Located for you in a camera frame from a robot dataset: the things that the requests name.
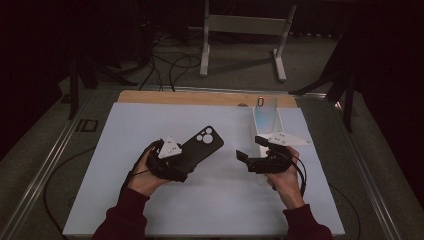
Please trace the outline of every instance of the white bracket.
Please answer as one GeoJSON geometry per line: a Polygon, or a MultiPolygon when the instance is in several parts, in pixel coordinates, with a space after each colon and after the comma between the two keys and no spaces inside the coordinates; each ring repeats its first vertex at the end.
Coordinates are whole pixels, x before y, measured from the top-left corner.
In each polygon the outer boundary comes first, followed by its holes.
{"type": "Polygon", "coordinates": [[[175,142],[175,140],[171,136],[169,136],[159,152],[159,159],[172,157],[181,154],[182,152],[183,150],[178,147],[178,144],[175,142]]]}
{"type": "Polygon", "coordinates": [[[281,146],[296,146],[296,145],[311,145],[310,140],[305,140],[285,132],[275,132],[268,142],[278,144],[281,146]]]}

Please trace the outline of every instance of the person's right hand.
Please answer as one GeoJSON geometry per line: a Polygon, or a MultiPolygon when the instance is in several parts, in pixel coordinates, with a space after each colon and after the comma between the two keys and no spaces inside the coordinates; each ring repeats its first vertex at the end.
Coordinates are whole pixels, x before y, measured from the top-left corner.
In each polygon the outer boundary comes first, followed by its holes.
{"type": "MultiPolygon", "coordinates": [[[[287,148],[293,156],[299,157],[299,153],[296,150],[292,147],[287,148]]],[[[297,158],[295,157],[293,157],[292,161],[297,163],[297,158]]],[[[287,209],[295,209],[305,205],[297,181],[296,168],[290,166],[285,172],[267,173],[265,175],[268,177],[268,183],[276,188],[287,209]]]]}

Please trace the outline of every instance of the metal leg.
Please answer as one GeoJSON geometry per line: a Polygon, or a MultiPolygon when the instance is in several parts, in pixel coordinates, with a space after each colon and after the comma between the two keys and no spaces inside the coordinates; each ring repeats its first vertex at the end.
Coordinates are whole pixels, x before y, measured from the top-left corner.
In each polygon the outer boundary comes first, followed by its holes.
{"type": "Polygon", "coordinates": [[[283,29],[283,34],[281,35],[280,45],[278,45],[278,49],[274,49],[275,67],[277,68],[278,80],[280,80],[281,82],[285,82],[287,80],[281,55],[283,53],[284,45],[286,44],[287,36],[289,35],[290,26],[292,24],[295,11],[296,11],[296,5],[291,6],[289,14],[286,18],[286,24],[284,24],[284,29],[283,29]]]}
{"type": "Polygon", "coordinates": [[[203,50],[202,59],[200,62],[200,76],[206,77],[208,75],[209,64],[209,0],[205,0],[205,22],[203,32],[203,50]]]}

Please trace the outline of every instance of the person's left hand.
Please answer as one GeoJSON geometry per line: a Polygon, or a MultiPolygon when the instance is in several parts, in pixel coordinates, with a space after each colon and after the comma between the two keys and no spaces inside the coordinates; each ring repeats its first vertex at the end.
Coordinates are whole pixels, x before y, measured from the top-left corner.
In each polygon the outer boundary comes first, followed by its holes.
{"type": "Polygon", "coordinates": [[[147,153],[144,154],[134,171],[134,174],[136,175],[134,175],[128,183],[128,188],[131,188],[147,197],[150,197],[150,195],[152,195],[159,186],[169,182],[169,180],[156,177],[148,170],[146,161],[151,152],[152,149],[149,149],[147,153]]]}

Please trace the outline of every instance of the forearm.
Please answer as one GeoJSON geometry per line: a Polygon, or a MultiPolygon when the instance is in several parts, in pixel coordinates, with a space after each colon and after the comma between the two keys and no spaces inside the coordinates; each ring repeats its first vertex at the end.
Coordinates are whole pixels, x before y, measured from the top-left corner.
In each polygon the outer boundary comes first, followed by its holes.
{"type": "Polygon", "coordinates": [[[126,188],[118,204],[107,211],[105,221],[92,239],[145,239],[147,220],[143,210],[147,200],[149,197],[126,188]]]}
{"type": "Polygon", "coordinates": [[[287,240],[328,240],[333,235],[328,227],[319,224],[312,215],[309,204],[291,210],[284,210],[289,230],[287,240]]]}

